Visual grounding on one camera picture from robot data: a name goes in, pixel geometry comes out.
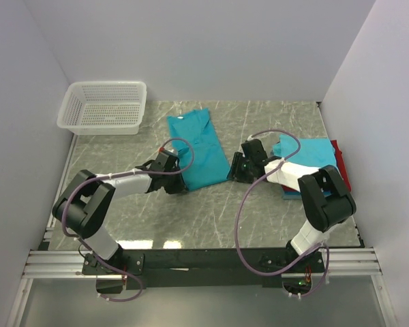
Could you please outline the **folded light blue t-shirt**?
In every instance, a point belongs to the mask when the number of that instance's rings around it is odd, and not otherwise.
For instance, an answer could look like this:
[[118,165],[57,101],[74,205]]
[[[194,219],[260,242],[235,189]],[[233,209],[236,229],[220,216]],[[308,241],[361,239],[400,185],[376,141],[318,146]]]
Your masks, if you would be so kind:
[[[302,166],[322,168],[337,167],[335,151],[328,138],[300,138],[301,148],[288,161]],[[281,134],[279,142],[273,145],[273,154],[287,157],[298,148],[297,142],[290,136]]]

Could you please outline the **aluminium frame rail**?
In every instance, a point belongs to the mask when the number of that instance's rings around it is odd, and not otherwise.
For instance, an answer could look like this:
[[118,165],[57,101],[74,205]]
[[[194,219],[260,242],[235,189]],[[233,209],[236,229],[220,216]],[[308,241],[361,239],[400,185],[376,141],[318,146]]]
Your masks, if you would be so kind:
[[[77,251],[30,251],[23,279],[82,279],[84,259]],[[382,274],[372,248],[330,250],[330,277],[378,276]]]

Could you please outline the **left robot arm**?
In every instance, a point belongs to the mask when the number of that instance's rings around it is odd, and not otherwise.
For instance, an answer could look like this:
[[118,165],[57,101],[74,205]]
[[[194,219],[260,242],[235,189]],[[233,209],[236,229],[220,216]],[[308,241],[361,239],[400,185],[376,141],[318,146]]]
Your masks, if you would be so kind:
[[187,191],[179,158],[166,149],[127,172],[103,175],[81,170],[53,205],[52,215],[62,223],[67,236],[78,237],[98,255],[104,272],[113,274],[122,267],[123,248],[104,227],[111,202],[161,188],[167,194]]

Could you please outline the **folded red t-shirt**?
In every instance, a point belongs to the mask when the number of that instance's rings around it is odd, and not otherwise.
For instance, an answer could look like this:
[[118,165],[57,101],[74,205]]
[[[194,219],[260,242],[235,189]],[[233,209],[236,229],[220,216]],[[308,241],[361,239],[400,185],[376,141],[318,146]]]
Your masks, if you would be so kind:
[[[342,176],[348,190],[351,191],[352,187],[351,187],[350,181],[348,179],[346,166],[345,166],[345,163],[344,163],[342,152],[341,152],[341,150],[340,150],[340,148],[338,146],[337,140],[331,140],[331,143],[332,143],[332,146],[333,146],[334,151],[335,151],[335,158],[337,160],[337,169],[340,172],[340,174],[341,174],[341,176]],[[284,191],[295,191],[295,190],[293,190],[293,189],[291,189],[289,187],[285,187],[285,186],[282,186],[282,190],[283,190],[283,192]]]

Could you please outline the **white perforated plastic basket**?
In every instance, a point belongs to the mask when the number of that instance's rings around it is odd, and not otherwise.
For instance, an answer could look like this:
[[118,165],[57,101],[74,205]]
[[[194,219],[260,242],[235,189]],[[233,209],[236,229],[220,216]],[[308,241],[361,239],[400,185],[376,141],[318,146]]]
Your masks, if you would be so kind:
[[136,135],[146,101],[143,82],[75,82],[65,93],[57,126],[77,136]]

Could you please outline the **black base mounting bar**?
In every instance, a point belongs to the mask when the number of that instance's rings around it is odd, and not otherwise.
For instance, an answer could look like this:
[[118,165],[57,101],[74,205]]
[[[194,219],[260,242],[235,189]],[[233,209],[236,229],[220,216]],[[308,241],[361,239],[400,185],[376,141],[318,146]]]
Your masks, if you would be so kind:
[[128,274],[120,282],[108,281],[115,272],[94,255],[85,256],[82,274],[96,278],[103,294],[140,287],[198,287],[261,285],[281,287],[282,276],[262,277],[249,271],[235,249],[126,249],[115,267]]

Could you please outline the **folded grey-blue t-shirt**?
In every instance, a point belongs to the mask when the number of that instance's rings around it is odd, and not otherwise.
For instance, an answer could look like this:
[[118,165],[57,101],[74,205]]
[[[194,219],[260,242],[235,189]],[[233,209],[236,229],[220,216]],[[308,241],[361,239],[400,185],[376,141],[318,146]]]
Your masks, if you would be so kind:
[[282,198],[284,200],[300,200],[301,194],[297,191],[284,191]]

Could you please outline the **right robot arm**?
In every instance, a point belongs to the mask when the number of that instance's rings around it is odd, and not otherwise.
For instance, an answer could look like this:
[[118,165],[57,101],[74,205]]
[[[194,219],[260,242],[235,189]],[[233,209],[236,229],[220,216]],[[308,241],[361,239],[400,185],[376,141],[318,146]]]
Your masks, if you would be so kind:
[[285,157],[269,157],[258,139],[244,142],[241,148],[234,154],[229,180],[252,185],[266,181],[294,190],[301,197],[305,223],[288,242],[285,257],[287,267],[300,272],[309,264],[307,251],[355,214],[357,206],[350,188],[334,165],[304,166]]

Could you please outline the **teal t-shirt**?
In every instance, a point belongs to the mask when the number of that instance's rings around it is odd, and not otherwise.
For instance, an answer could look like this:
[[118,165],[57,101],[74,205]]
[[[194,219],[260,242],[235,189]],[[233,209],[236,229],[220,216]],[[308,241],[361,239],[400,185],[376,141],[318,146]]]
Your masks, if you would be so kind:
[[211,122],[208,108],[167,117],[172,146],[190,191],[227,181],[230,165]]

